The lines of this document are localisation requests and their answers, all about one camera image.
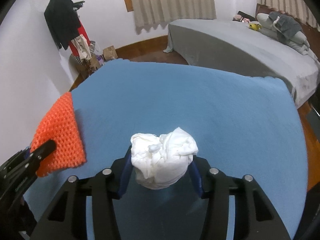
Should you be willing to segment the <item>white cloth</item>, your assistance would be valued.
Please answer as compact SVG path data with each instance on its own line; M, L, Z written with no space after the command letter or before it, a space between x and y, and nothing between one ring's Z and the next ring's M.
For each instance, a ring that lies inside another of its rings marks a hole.
M136 182L151 190L165 189L186 173L199 149L181 128L168 134L136 133L131 137L131 163Z

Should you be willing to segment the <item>large orange knitted cloth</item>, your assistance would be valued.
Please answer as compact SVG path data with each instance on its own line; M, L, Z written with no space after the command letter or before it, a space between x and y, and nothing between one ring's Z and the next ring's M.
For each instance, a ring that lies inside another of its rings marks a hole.
M55 142L56 149L40 162L36 171L38 177L86 162L71 92L60 96L42 118L31 142L31 150L36 150L48 140Z

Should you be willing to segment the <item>checkered basket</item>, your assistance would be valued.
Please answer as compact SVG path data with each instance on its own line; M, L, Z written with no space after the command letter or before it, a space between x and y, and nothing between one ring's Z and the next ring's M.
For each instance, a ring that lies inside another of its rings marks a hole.
M84 80L96 72L104 64L103 55L98 54L100 52L100 47L93 40L90 40L90 43L89 51L91 58L89 60L80 59L79 56L75 56L73 54L70 55L71 63L75 66L76 70Z

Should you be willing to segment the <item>brown paper bag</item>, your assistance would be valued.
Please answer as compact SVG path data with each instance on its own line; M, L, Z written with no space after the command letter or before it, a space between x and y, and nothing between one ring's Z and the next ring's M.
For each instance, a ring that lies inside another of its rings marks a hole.
M114 46L109 46L103 49L103 57L106 62L117 59L118 55Z

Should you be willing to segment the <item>grey bed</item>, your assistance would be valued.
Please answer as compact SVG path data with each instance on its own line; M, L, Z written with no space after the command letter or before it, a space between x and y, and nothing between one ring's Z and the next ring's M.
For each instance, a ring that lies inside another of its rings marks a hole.
M282 79L297 108L319 85L319 62L302 55L245 23L220 20L175 20L168 24L168 46L189 65L244 76Z

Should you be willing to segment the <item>white tote bag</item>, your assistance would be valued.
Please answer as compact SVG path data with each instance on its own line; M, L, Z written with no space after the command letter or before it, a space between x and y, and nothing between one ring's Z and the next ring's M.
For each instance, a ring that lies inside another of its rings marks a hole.
M87 39L84 35L80 34L78 37L71 40L71 43L76 48L81 60L90 60L92 58Z

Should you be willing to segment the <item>red hanging garment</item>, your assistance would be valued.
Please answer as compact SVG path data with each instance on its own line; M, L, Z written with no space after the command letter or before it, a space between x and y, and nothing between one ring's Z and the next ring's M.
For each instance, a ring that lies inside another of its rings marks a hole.
M80 24L78 32L79 36L68 42L69 47L74 56L80 57L81 60L89 60L91 59L91 42L82 24Z

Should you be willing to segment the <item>yellow toy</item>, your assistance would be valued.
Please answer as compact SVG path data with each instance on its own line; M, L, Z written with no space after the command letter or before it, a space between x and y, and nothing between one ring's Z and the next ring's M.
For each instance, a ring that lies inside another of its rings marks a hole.
M262 26L260 24L256 24L253 22L249 22L248 26L249 26L249 29L254 30L254 31L259 31L262 28Z

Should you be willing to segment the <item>pink items on bed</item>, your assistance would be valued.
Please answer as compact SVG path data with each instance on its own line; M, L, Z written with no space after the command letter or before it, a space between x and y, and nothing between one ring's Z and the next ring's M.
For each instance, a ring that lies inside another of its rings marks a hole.
M248 15L242 11L238 11L238 13L233 17L233 21L249 23L256 21L256 19L251 15Z

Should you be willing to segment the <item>grey pillow pile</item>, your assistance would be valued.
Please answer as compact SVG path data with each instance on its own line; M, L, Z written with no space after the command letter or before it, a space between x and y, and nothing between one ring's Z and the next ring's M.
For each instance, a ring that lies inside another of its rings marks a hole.
M291 16L273 11L269 14L257 14L261 25L259 32L296 50L302 55L309 55L315 61L316 54L311 50L302 26Z

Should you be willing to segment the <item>black hanging coat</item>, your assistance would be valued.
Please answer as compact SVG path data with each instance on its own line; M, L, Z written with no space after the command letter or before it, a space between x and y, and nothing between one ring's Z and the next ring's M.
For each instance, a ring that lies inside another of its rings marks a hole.
M79 36L80 28L78 15L72 5L67 5L63 0L50 0L44 18L58 49L67 50L68 42Z

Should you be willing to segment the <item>beige curtain left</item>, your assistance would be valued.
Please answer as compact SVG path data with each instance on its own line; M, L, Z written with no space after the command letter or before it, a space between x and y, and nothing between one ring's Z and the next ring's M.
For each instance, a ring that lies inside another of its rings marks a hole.
M214 0L131 0L138 33L179 19L214 20Z

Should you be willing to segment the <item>dark grey garment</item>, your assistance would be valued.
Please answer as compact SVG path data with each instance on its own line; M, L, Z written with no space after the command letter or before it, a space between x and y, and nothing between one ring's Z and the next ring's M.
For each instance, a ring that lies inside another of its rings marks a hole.
M273 11L269 13L268 18L272 21L278 40L282 43L293 40L297 33L302 32L301 25L291 16Z

